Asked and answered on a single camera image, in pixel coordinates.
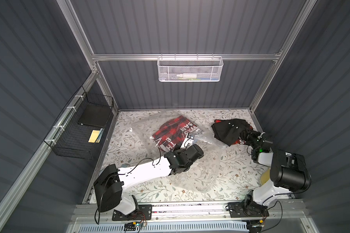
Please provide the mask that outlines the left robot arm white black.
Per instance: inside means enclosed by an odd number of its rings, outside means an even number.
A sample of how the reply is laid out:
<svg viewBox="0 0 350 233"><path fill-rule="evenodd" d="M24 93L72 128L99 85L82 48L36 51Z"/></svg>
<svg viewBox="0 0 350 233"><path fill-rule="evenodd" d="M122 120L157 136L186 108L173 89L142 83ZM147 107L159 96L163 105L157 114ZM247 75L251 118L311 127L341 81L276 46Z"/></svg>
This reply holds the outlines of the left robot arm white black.
<svg viewBox="0 0 350 233"><path fill-rule="evenodd" d="M203 156L203 150L194 144L186 149L178 148L167 152L159 159L152 159L148 163L139 163L133 167L117 168L115 164L105 167L93 183L97 211L104 213L114 210L125 216L138 212L137 199L125 192L128 188L156 178L186 172Z"/></svg>

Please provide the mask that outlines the clear plastic vacuum bag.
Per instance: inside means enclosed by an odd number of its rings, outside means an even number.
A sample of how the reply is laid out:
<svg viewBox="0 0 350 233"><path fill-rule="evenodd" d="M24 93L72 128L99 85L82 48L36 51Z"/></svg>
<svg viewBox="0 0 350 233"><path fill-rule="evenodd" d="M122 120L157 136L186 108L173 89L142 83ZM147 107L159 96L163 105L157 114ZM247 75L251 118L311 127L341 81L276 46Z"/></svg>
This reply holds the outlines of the clear plastic vacuum bag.
<svg viewBox="0 0 350 233"><path fill-rule="evenodd" d="M170 119L180 115L185 116L190 121L198 125L198 129L188 136L194 136L193 145L198 145L204 151L204 157L197 160L187 172L168 176L168 180L176 187L181 187L191 191L207 192L216 180L219 172L220 160L224 144L216 140L213 133L196 123L194 119L184 115L180 111L163 111L146 116L131 125L131 130L144 145L147 155L156 159L161 158L166 152L160 150L151 136L161 125Z"/></svg>

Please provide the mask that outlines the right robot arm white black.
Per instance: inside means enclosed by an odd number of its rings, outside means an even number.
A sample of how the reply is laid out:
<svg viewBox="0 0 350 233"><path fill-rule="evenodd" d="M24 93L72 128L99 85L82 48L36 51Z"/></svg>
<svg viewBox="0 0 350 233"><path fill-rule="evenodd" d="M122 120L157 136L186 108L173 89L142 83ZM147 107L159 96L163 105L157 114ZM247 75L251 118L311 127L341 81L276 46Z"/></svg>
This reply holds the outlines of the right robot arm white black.
<svg viewBox="0 0 350 233"><path fill-rule="evenodd" d="M252 160L269 167L269 180L249 191L244 208L266 209L278 196L299 194L309 189L312 177L303 155L272 149L273 141L265 133L248 131L241 138L252 147Z"/></svg>

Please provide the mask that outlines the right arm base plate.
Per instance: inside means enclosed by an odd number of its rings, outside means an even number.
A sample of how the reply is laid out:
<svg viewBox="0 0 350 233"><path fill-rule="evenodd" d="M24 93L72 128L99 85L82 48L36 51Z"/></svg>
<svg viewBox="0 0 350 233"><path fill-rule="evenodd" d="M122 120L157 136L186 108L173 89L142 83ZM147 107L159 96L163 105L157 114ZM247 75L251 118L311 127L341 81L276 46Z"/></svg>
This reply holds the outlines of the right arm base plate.
<svg viewBox="0 0 350 233"><path fill-rule="evenodd" d="M263 205L259 205L255 202L252 203L228 203L225 206L226 210L229 212L230 217L261 217L266 218L269 216L268 208Z"/></svg>

